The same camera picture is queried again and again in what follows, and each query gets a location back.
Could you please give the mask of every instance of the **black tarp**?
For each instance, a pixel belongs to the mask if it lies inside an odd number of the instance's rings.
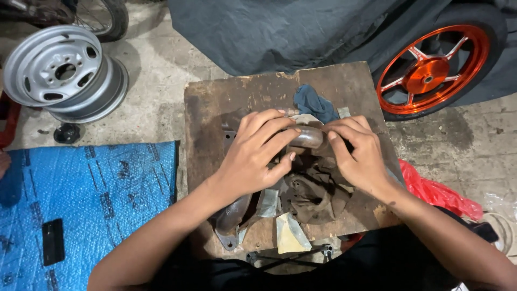
[[[169,0],[169,9],[175,30],[228,74],[246,76],[353,61],[367,61],[374,72],[431,26],[450,2]],[[496,2],[510,7],[517,0]],[[516,70],[517,54],[504,56],[495,74],[482,82],[480,93],[474,89],[462,101],[517,91],[517,82],[501,80],[505,70]]]

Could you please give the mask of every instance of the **wooden board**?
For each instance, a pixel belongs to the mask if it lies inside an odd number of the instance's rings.
[[[299,70],[293,75],[269,73],[215,81],[189,83],[185,88],[187,180],[189,191],[212,175],[223,161],[221,114],[238,108],[262,111],[274,107],[294,108],[293,95],[310,84],[334,108],[348,107],[351,115],[364,115],[378,134],[386,166],[402,179],[399,163],[366,62]],[[303,225],[309,240],[377,229],[398,223],[377,200],[356,191],[338,221],[324,225]],[[204,250],[212,257],[276,247],[274,219],[262,219],[247,231],[244,242],[226,251],[206,222],[198,234]]]

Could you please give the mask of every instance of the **orange alloy wheel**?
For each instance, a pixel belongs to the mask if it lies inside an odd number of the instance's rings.
[[[456,32],[462,35],[446,55],[427,55],[416,47],[421,41],[444,32]],[[472,42],[467,60],[456,75],[449,76],[449,61],[467,41]],[[379,78],[376,91],[381,108],[394,114],[411,114],[438,105],[470,82],[486,61],[489,50],[488,36],[481,28],[473,25],[447,26],[420,37],[396,55]],[[388,70],[405,52],[410,52],[415,61],[405,70],[403,76],[387,82]],[[403,89],[407,92],[406,102],[395,104],[383,97],[392,89]]]

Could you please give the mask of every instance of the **blue cloth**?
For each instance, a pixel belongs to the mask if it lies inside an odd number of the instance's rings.
[[[338,113],[334,111],[332,102],[318,96],[311,85],[302,85],[294,94],[294,103],[298,106],[300,114],[312,114],[323,124],[339,119]]]
[[[176,144],[9,151],[0,180],[0,289],[86,290],[94,265],[174,202]],[[43,266],[41,224],[63,220],[65,259]]]

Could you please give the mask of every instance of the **red plastic bag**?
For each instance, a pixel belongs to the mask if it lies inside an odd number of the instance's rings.
[[[406,187],[413,195],[431,205],[448,209],[458,216],[465,214],[475,221],[483,216],[483,209],[477,202],[462,197],[441,183],[422,178],[406,161],[399,159],[399,164]]]

